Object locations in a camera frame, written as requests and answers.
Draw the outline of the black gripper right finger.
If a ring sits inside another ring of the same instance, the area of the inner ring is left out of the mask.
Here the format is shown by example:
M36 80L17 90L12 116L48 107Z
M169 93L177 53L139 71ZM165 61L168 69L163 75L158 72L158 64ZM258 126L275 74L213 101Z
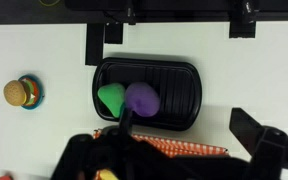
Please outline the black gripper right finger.
M265 154L266 129L242 108L232 109L229 129L252 157Z

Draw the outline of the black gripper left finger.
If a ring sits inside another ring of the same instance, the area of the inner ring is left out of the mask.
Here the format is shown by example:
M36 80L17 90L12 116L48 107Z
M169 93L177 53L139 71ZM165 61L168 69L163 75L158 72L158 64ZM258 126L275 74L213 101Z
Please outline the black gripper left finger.
M123 106L118 125L118 136L122 140L126 140L132 134L132 115L133 111Z

